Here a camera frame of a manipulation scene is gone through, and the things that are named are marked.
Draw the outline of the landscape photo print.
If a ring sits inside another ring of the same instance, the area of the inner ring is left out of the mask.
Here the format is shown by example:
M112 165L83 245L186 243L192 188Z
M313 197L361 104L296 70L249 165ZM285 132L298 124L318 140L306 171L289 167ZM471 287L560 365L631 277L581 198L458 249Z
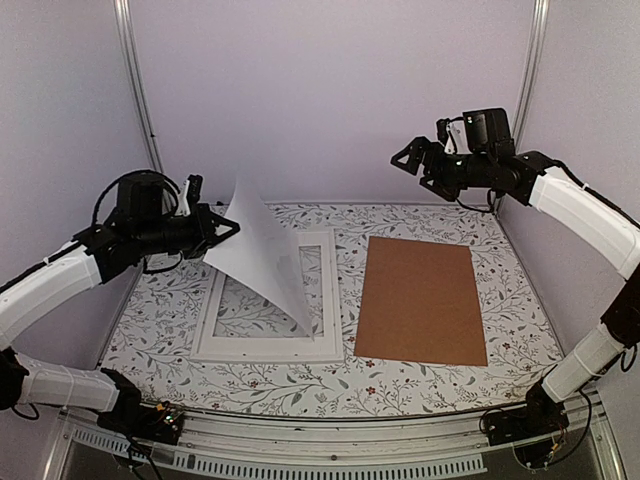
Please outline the landscape photo print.
M225 218L240 230L210 248L204 262L277 306L313 338L297 234L275 218L244 175L236 176Z

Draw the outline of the brown frame backing board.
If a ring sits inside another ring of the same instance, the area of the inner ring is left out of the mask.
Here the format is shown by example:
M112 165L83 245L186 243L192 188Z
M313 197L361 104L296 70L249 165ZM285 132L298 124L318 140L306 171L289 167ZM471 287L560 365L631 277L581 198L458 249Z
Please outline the brown frame backing board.
M354 355L486 367L471 250L370 237Z

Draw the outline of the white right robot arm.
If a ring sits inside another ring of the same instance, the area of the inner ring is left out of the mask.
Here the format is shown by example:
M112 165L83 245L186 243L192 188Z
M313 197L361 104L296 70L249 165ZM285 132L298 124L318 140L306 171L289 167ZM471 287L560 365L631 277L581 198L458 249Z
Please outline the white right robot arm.
M503 225L565 351L541 388L568 399L623 352L639 354L639 224L535 150L448 153L416 137L391 158L440 199L488 190L506 202Z

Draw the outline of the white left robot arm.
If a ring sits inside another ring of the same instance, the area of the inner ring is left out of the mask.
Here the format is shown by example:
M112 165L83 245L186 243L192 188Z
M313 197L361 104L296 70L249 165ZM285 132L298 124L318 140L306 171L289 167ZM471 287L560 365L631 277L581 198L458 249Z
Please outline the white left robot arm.
M21 279L1 289L1 407L71 406L109 412L128 434L148 426L139 390L110 370L79 370L19 355L12 343L71 298L104 285L146 257L197 258L239 233L238 223L198 204L187 216L132 217L113 212L79 232Z

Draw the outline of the floral patterned table mat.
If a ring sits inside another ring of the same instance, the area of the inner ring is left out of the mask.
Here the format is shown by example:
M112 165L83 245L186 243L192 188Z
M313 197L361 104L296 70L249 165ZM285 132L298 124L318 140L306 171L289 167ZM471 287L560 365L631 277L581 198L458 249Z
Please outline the floral patterned table mat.
M269 416L388 417L515 403L562 356L552 327L494 217L453 206L276 205L300 230L332 229L340 287L342 360L224 364L191 358L212 282L200 260L154 270L133 291L102 357L150 401ZM354 353L366 249L373 237L470 249L485 333L484 367L376 360Z

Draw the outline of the right aluminium corner post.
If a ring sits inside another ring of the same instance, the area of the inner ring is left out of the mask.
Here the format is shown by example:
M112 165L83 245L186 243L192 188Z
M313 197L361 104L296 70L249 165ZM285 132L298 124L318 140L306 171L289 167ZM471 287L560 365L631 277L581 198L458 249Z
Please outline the right aluminium corner post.
M519 149L524 138L528 114L534 95L537 74L544 49L549 10L549 0L534 1L524 73L513 120L512 133L516 149Z

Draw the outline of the aluminium corner post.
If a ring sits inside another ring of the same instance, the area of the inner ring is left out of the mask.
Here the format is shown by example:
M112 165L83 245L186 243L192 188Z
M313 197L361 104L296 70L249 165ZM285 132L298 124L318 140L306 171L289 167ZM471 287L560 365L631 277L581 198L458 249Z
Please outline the aluminium corner post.
M524 138L528 114L534 95L537 74L544 49L549 10L549 0L534 1L524 73L513 120L512 133L516 149L519 149Z
M157 136L138 58L130 1L114 0L112 4L125 70L133 96L134 110L138 118L149 168L157 173L164 174L165 169L157 144Z

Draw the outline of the front aluminium rail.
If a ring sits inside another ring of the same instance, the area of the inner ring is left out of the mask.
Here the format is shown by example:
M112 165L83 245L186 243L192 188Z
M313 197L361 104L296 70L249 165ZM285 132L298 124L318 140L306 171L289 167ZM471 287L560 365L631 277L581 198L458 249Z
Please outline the front aluminium rail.
M189 411L178 442L132 449L84 411L60 413L47 479L626 479L594 389L566 404L567 428L499 441L495 417L302 419Z

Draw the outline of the left aluminium corner post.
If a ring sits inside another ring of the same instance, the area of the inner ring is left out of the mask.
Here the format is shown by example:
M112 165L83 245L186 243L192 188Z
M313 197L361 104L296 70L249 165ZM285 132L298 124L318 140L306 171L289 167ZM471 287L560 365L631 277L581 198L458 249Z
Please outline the left aluminium corner post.
M165 169L157 144L157 136L138 58L130 1L114 0L112 4L125 70L133 96L134 110L138 118L149 168L157 173L164 174Z

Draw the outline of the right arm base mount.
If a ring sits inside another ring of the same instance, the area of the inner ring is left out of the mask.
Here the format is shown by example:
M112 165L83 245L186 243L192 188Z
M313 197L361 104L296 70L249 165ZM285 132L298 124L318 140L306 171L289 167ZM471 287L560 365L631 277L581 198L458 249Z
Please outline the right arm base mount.
M564 403L554 402L541 381L528 390L522 407L490 409L479 420L479 429L491 446L560 432L568 426Z

